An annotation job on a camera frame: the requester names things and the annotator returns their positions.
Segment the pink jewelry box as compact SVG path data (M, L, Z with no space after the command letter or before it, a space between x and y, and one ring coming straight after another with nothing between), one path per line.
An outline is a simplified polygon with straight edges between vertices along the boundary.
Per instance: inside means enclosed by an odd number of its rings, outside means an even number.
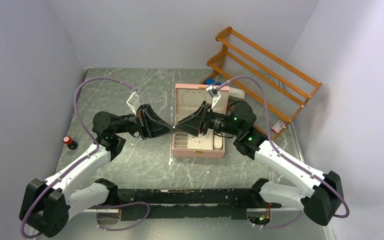
M174 87L175 124L194 113L203 101L212 104L207 85L177 83ZM206 134L191 135L185 131L173 134L171 145L175 157L221 159L225 155L225 138L209 129Z

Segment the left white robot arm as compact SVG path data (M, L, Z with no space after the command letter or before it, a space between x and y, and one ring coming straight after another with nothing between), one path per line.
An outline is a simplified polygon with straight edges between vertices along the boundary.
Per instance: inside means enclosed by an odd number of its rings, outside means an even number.
M131 136L138 133L146 140L174 131L149 104L141 105L135 114L96 113L92 120L92 132L96 137L89 148L63 170L45 180L34 179L26 186L19 213L22 237L54 237L71 218L84 210L97 205L112 208L120 203L118 186L104 178L79 189L89 175L122 152L126 139L120 137L120 133Z

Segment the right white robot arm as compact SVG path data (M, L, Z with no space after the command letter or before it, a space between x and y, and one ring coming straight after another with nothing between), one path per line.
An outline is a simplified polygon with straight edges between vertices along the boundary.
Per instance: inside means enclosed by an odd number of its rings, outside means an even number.
M292 157L255 128L256 119L244 101L234 104L230 114L215 112L203 101L174 129L195 137L207 134L208 130L234 136L233 144L240 154L265 164L293 183L288 186L259 179L249 197L255 207L281 204L303 211L314 223L327 226L332 218L338 217L337 210L344 203L340 176L334 171L324 173Z

